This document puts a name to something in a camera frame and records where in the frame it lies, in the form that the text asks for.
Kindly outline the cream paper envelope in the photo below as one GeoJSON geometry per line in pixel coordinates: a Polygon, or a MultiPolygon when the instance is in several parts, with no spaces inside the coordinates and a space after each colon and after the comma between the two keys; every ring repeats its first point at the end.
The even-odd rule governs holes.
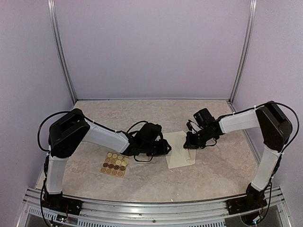
{"type": "Polygon", "coordinates": [[[186,142],[184,131],[164,133],[164,138],[171,146],[171,151],[165,156],[169,169],[191,166],[196,163],[196,149],[183,148],[186,142]]]}

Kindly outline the round seal sticker sheet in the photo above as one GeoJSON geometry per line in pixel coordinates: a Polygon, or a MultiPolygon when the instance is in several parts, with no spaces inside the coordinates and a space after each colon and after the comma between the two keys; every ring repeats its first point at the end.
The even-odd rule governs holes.
{"type": "Polygon", "coordinates": [[[129,157],[118,153],[108,152],[100,172],[102,174],[123,178],[129,163],[129,157]]]}

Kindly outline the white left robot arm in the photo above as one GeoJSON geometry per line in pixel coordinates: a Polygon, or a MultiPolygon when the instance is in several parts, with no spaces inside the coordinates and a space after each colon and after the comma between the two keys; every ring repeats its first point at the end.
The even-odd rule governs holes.
{"type": "Polygon", "coordinates": [[[62,117],[49,127],[49,148],[45,150],[44,188],[49,194],[48,203],[56,210],[66,206],[66,199],[60,195],[63,176],[68,159],[81,143],[96,144],[128,157],[145,154],[154,158],[171,151],[159,124],[142,121],[143,126],[139,130],[116,131],[88,118],[78,108],[59,114],[62,117]]]}

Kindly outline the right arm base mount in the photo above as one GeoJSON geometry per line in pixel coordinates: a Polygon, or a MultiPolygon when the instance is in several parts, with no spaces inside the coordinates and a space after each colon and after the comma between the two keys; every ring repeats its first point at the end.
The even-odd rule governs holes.
{"type": "Polygon", "coordinates": [[[245,196],[229,199],[226,202],[229,215],[243,213],[267,206],[265,189],[258,191],[251,184],[246,189],[245,196]]]}

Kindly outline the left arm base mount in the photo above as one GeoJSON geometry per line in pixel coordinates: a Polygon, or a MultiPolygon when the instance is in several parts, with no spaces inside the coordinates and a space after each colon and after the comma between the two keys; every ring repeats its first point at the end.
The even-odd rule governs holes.
{"type": "Polygon", "coordinates": [[[42,207],[65,214],[79,215],[83,202],[78,199],[64,197],[60,194],[46,193],[42,197],[42,207]]]}

